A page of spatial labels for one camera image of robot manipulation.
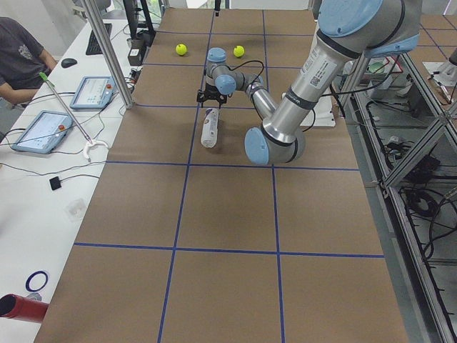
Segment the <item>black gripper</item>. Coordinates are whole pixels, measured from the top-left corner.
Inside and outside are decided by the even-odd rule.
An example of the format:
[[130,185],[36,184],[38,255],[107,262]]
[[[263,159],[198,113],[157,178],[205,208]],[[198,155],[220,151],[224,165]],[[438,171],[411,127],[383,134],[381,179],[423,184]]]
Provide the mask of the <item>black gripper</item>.
[[[215,16],[220,14],[220,0],[214,0],[214,13]],[[226,95],[221,94],[216,86],[206,84],[204,89],[198,91],[198,103],[203,106],[209,100],[217,101],[221,108],[226,103]]]

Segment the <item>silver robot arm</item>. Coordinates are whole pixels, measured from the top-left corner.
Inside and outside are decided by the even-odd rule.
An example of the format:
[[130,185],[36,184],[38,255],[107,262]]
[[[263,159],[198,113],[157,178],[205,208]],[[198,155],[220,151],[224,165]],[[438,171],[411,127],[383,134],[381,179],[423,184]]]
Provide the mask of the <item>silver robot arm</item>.
[[221,48],[209,49],[206,85],[197,101],[224,104],[229,94],[244,92],[262,118],[260,126],[246,133],[246,156],[258,165],[289,163],[304,151],[302,121],[344,65],[360,55],[391,56],[413,50],[421,10],[421,1],[322,1],[316,45],[280,103],[271,98],[261,77],[231,69]]

